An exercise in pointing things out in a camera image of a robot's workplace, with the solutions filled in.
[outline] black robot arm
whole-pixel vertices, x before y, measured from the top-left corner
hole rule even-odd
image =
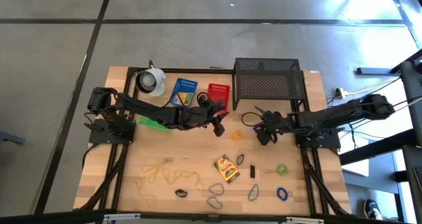
[[[363,99],[353,99],[347,103],[321,111],[292,113],[283,118],[279,112],[263,111],[262,122],[257,124],[255,132],[262,145],[269,141],[276,142],[277,134],[293,132],[299,143],[318,144],[329,130],[359,119],[381,120],[395,112],[385,96],[368,95]]]
[[[112,96],[115,96],[114,105],[111,104]],[[117,114],[118,110],[146,116],[169,129],[190,130],[207,127],[211,123],[214,125],[216,136],[221,136],[224,132],[221,121],[228,112],[214,115],[225,107],[221,102],[216,103],[209,99],[205,93],[199,93],[197,101],[199,106],[196,107],[166,107],[168,103],[163,107],[158,107],[131,98],[127,94],[118,93],[113,88],[94,88],[88,110],[95,115],[101,115],[108,122],[109,130],[114,136],[126,136],[132,127],[124,116]]]

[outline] red basket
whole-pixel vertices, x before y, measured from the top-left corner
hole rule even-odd
[[[219,100],[223,101],[223,105],[226,108],[222,111],[219,111],[218,113],[227,112],[227,107],[229,104],[230,86],[209,83],[208,95],[210,96],[210,99],[212,99],[215,102]]]

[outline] yellow box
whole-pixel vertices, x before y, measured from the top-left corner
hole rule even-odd
[[[214,162],[214,166],[220,172],[224,180],[228,183],[240,175],[239,170],[237,170],[235,165],[226,155],[223,155],[216,162]]]

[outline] blue basket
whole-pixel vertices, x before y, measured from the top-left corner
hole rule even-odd
[[[177,92],[181,99],[183,100],[183,104],[186,106],[190,106],[192,100],[194,98],[196,87],[198,86],[198,82],[187,80],[184,78],[178,78],[176,81],[176,85],[174,85],[172,95]],[[176,106],[181,106],[180,99],[177,95],[174,95],[171,99],[171,103]]]

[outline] green rubber band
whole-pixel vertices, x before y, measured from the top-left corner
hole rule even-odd
[[[277,172],[277,174],[278,174],[278,175],[286,175],[286,174],[288,174],[288,171],[287,171],[287,165],[284,165],[284,164],[279,164],[279,165],[277,166],[276,172]]]

